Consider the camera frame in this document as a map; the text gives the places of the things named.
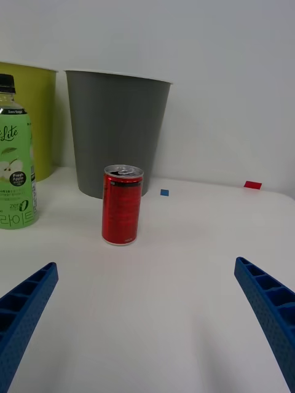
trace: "soda can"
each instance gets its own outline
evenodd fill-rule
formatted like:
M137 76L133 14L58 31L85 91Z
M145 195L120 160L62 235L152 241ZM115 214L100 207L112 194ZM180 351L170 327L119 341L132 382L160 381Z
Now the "soda can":
M136 239L140 214L143 171L130 165L110 165L104 169L104 240L124 246Z

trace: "white wall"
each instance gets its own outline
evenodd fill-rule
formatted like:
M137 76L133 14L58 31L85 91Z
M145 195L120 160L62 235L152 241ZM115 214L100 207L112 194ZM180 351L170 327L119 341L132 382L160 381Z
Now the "white wall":
M295 197L292 0L4 0L1 58L174 81L154 174ZM74 165L65 74L55 151Z

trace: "pull tab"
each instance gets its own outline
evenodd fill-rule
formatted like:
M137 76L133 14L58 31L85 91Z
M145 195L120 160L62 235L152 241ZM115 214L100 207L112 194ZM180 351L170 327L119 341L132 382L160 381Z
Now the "pull tab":
M118 173L119 173L119 175L124 176L124 175L127 175L127 174L134 173L134 170L133 169L122 169Z

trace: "trash bin rim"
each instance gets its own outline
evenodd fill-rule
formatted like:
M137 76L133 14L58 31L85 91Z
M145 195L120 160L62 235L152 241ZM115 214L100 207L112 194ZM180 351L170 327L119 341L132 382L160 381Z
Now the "trash bin rim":
M48 71L58 72L57 69L42 67L42 66L39 66L38 64L33 64L33 63L18 63L17 61L1 60L0 64L3 64L3 63L4 64L12 64L14 66L32 67L32 68L46 69Z
M170 82L169 80L163 80L159 78L153 78L149 76L142 76L142 75L136 75L136 74L126 74L124 72L114 72L114 71L105 71L102 69L83 69L83 68L68 68L64 70L65 72L68 71L78 71L78 72L94 72L97 74L109 74L109 75L120 75L120 76L130 76L134 78L140 78L140 79L151 79L151 80L158 80L159 82L165 82L170 85L173 85L173 82Z

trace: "trash bin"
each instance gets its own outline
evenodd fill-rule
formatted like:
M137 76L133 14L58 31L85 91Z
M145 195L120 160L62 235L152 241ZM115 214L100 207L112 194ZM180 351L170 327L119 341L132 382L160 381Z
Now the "trash bin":
M108 165L137 166L147 192L170 82L104 71L66 70L78 186L103 197Z
M0 73L14 76L15 101L31 118L36 180L52 173L52 122L57 71L0 62Z

